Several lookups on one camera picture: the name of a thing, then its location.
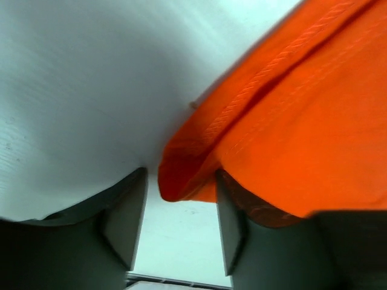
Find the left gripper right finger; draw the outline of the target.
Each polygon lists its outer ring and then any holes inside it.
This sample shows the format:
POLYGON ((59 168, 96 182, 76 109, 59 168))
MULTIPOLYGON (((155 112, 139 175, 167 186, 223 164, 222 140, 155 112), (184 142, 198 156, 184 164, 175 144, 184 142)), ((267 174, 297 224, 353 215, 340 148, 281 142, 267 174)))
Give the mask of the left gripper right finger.
POLYGON ((234 289, 385 289, 386 212, 298 218, 216 172, 224 269, 234 289))

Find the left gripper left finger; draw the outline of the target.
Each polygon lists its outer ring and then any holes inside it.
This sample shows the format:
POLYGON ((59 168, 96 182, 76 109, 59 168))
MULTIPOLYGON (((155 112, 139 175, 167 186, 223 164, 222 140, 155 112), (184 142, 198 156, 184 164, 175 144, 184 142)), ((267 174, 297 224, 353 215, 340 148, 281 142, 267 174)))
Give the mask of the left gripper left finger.
POLYGON ((140 167, 45 219, 1 220, 2 289, 124 289, 148 189, 140 167))

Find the orange t-shirt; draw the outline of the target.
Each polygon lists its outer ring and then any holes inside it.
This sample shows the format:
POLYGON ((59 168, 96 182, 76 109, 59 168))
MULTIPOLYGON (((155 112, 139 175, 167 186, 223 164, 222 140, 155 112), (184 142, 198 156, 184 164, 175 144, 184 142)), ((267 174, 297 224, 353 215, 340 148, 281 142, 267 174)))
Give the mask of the orange t-shirt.
POLYGON ((215 202, 215 171, 304 218, 386 208, 386 2, 304 1, 164 148, 165 201, 215 202))

